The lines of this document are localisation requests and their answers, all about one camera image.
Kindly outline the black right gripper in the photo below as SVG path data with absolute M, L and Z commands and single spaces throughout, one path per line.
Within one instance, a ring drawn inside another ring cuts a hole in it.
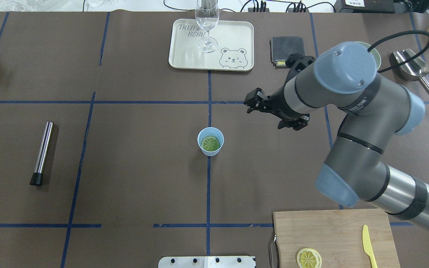
M 284 85 L 269 96 L 266 96 L 261 88 L 256 88 L 248 93 L 244 100 L 244 105 L 248 107 L 247 113 L 250 114 L 254 111 L 260 111 L 279 117 L 281 119 L 277 126 L 279 130 L 283 128 L 292 128 L 295 131 L 299 131 L 306 127 L 310 120 L 310 114 L 300 114 L 291 109 L 287 104 L 284 93 L 287 83 L 293 82 L 296 75 L 310 66 L 314 61 L 315 57 L 313 56 L 291 54 L 286 61 L 286 66 L 290 70 Z

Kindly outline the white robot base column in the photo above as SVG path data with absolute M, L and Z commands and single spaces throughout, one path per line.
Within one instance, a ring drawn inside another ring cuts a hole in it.
M 256 268 L 253 256 L 166 256 L 159 268 Z

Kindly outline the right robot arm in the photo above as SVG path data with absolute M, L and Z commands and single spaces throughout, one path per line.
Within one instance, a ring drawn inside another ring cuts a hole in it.
M 346 113 L 315 181 L 319 192 L 344 207 L 359 200 L 429 230 L 429 185 L 381 162 L 395 135 L 425 115 L 422 99 L 377 70 L 373 47 L 346 41 L 317 59 L 291 55 L 284 85 L 272 95 L 247 94 L 247 112 L 280 118 L 279 129 L 306 127 L 310 112 L 335 105 Z

